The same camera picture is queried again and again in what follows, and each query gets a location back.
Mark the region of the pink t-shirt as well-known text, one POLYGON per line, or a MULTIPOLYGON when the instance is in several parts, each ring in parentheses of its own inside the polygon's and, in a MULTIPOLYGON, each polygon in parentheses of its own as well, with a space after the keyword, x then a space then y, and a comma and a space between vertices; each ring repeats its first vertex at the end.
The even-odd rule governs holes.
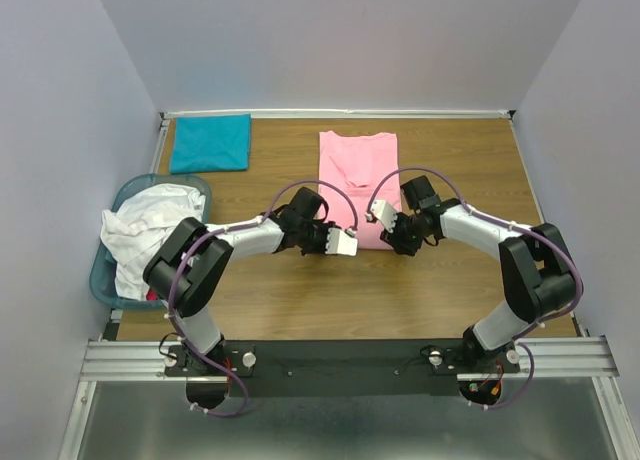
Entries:
POLYGON ((387 174, 398 168, 398 139, 394 133, 345 137, 333 131, 319 134, 318 193, 329 205, 327 219, 343 228, 353 225, 358 215, 358 247, 366 250, 389 250, 380 239, 382 226, 369 223, 365 211, 374 197, 401 210, 401 192, 397 176, 376 186, 387 174))

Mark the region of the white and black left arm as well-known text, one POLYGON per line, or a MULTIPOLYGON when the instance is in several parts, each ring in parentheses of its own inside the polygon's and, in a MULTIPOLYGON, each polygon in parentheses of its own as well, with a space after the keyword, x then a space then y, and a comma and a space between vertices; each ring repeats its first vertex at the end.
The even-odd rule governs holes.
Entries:
POLYGON ((340 255, 340 242, 353 239, 352 229, 327 216, 319 218, 321 210, 329 210, 328 202, 301 187, 289 203, 271 206, 244 222, 206 225, 186 217, 156 250, 142 278, 164 302, 173 333, 197 373, 236 376, 225 337, 209 312, 209 302, 231 262, 293 248, 302 255, 340 255))

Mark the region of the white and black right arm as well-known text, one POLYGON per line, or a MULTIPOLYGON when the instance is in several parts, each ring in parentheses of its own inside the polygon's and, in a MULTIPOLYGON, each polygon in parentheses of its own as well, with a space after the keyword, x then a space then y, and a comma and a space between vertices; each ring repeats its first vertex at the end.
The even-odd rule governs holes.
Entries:
POLYGON ((399 255, 413 256, 424 244, 444 239, 474 247, 500 264, 503 301, 463 333, 458 346, 428 349, 432 364, 454 370, 485 370, 514 340, 542 323, 569 313, 580 300, 583 282, 559 229, 508 222, 477 210, 461 198, 443 200, 425 176, 402 185, 410 209, 388 201, 369 202, 366 219, 380 223, 381 240, 399 255))

